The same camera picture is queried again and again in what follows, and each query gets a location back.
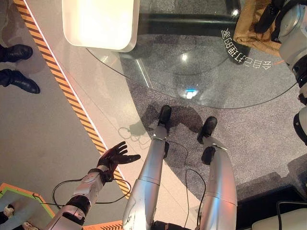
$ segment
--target orange and black stripe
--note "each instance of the orange and black stripe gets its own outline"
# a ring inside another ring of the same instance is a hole
[[[53,74],[55,80],[58,82],[59,87],[62,89],[65,97],[67,98],[69,104],[71,105],[72,109],[75,111],[76,115],[78,116],[80,122],[82,123],[84,129],[88,133],[90,139],[96,146],[96,149],[102,155],[106,148],[102,143],[100,137],[98,136],[97,132],[93,128],[88,115],[83,110],[79,100],[77,99],[74,91],[72,90],[71,86],[68,84],[66,78],[63,75],[61,68],[57,65],[55,61],[55,57],[52,55],[51,50],[49,50],[48,46],[46,45],[46,41],[43,39],[34,19],[32,18],[27,5],[23,0],[13,0],[26,27],[28,28],[32,38],[34,39],[39,51],[41,52],[46,64],[49,66],[51,73]],[[114,172],[114,178],[116,179],[123,179],[122,175],[120,174],[119,170],[116,169]],[[120,189],[124,194],[126,194],[129,189],[125,182],[117,181]]]

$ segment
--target white light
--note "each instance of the white light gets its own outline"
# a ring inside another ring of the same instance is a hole
[[[198,91],[193,91],[193,92],[189,91],[189,92],[187,92],[187,95],[186,95],[187,99],[192,99],[192,97],[196,96],[197,92]]]
[[[183,54],[183,55],[182,55],[182,60],[183,60],[183,61],[186,61],[187,59],[188,59],[188,56],[187,56],[186,54]]]
[[[232,16],[237,16],[239,14],[239,10],[235,9],[232,11],[231,15]]]
[[[193,92],[187,92],[187,99],[191,99],[193,97]]]

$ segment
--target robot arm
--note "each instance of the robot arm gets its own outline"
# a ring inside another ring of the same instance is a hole
[[[99,158],[97,167],[91,169],[82,178],[81,184],[75,189],[73,196],[66,205],[45,227],[45,230],[81,230],[85,217],[91,206],[96,202],[99,191],[106,182],[113,180],[113,172],[118,164],[138,160],[140,155],[125,156],[127,145],[121,142],[109,149]]]
[[[255,32],[265,32],[274,19],[275,30],[272,33],[272,40],[281,43],[280,56],[294,73],[300,88],[298,99],[301,103],[307,105],[306,0],[272,0],[272,3],[268,5],[261,16],[260,21],[255,25]],[[307,145],[306,107],[295,115],[294,128],[297,135]]]

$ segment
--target white platform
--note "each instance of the white platform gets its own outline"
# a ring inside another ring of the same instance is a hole
[[[140,0],[62,0],[63,31],[74,46],[129,52],[136,44]]]

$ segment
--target hazard stripe tape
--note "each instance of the hazard stripe tape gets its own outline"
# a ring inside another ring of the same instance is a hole
[[[104,223],[104,224],[94,224],[89,226],[84,226],[84,230],[122,230],[122,220]]]
[[[81,124],[86,130],[88,136],[91,141],[95,145],[99,154],[104,154],[106,151],[106,147],[103,144],[101,138],[99,137],[97,131],[94,129],[94,126],[91,123],[91,119],[88,117],[88,114],[84,111],[84,108],[81,106],[81,102],[79,101],[77,95],[74,90],[71,88],[68,80],[65,78],[65,74],[62,69],[58,65],[52,51],[49,49],[46,40],[44,39],[41,30],[34,20],[26,1],[24,0],[13,0],[17,10],[19,11],[22,19],[26,27],[29,30],[30,35],[32,36],[34,42],[36,43],[39,51],[41,52],[43,59],[46,61],[46,64],[49,66],[51,73],[53,74],[55,80],[59,84],[59,87],[62,89],[68,103],[71,105],[75,114],[79,118]],[[123,176],[119,171],[119,168],[116,168],[114,171],[114,178],[123,180]],[[122,190],[123,194],[126,194],[129,191],[128,185],[123,181],[116,181]]]

